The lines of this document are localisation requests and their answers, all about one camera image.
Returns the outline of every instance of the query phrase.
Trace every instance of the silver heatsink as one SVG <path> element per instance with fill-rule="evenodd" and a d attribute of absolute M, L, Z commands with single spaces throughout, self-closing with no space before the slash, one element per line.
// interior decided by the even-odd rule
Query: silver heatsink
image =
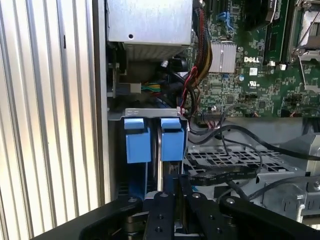
<path fill-rule="evenodd" d="M 237 45 L 232 42 L 214 42 L 211 48 L 213 59 L 209 73 L 234 73 Z"/>
<path fill-rule="evenodd" d="M 165 60 L 191 44 L 192 0 L 108 0 L 107 39 L 131 61 Z"/>

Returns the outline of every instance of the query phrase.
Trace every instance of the blue plastic latch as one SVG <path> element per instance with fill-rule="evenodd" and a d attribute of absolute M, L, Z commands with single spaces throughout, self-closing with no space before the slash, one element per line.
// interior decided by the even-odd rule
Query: blue plastic latch
<path fill-rule="evenodd" d="M 124 119 L 126 162 L 128 164 L 151 162 L 150 128 L 143 118 Z"/>
<path fill-rule="evenodd" d="M 182 161 L 185 149 L 185 131 L 179 118 L 161 118 L 161 160 Z"/>

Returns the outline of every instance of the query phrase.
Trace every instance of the dell logo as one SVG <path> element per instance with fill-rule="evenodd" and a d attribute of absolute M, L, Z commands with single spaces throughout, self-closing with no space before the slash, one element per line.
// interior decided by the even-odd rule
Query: dell logo
<path fill-rule="evenodd" d="M 244 57 L 244 62 L 245 63 L 255 63 L 255 64 L 259 64 L 260 63 L 258 57 L 247 57 L 247 56 Z"/>

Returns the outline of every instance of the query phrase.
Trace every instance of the screw hole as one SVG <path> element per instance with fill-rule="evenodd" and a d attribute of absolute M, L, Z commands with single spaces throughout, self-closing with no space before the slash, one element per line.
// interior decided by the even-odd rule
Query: screw hole
<path fill-rule="evenodd" d="M 162 232 L 163 232 L 163 229 L 162 229 L 161 227 L 157 226 L 157 227 L 155 228 L 155 231 L 156 231 L 157 233 L 162 233 Z"/>

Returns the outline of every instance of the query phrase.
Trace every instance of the screw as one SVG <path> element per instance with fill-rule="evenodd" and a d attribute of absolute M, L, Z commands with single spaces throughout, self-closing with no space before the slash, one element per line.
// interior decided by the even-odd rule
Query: screw
<path fill-rule="evenodd" d="M 302 51 L 302 49 L 298 49 L 297 51 L 297 54 L 299 55 L 299 56 L 301 56 L 304 52 Z"/>
<path fill-rule="evenodd" d="M 226 199 L 226 202 L 227 202 L 228 204 L 234 204 L 234 203 L 235 203 L 235 200 L 233 200 L 232 198 L 227 198 L 227 199 Z"/>
<path fill-rule="evenodd" d="M 313 184 L 313 187 L 316 191 L 320 191 L 320 182 L 316 181 L 314 184 Z"/>
<path fill-rule="evenodd" d="M 135 203 L 136 201 L 137 201 L 137 199 L 134 198 L 134 197 L 131 197 L 131 198 L 128 200 L 129 203 Z"/>
<path fill-rule="evenodd" d="M 199 194 L 199 193 L 194 193 L 194 194 L 192 194 L 192 197 L 194 197 L 194 198 L 196 198 L 196 199 L 198 199 L 198 198 L 200 198 L 201 197 L 201 195 Z"/>
<path fill-rule="evenodd" d="M 309 8 L 311 8 L 311 3 L 308 2 L 308 1 L 304 1 L 301 6 L 302 6 L 304 9 L 307 9 L 307 10 L 308 10 Z"/>
<path fill-rule="evenodd" d="M 169 196 L 169 195 L 166 194 L 165 192 L 163 192 L 163 193 L 160 194 L 160 197 L 162 197 L 162 198 L 166 198 L 166 197 L 168 197 L 168 196 Z"/>

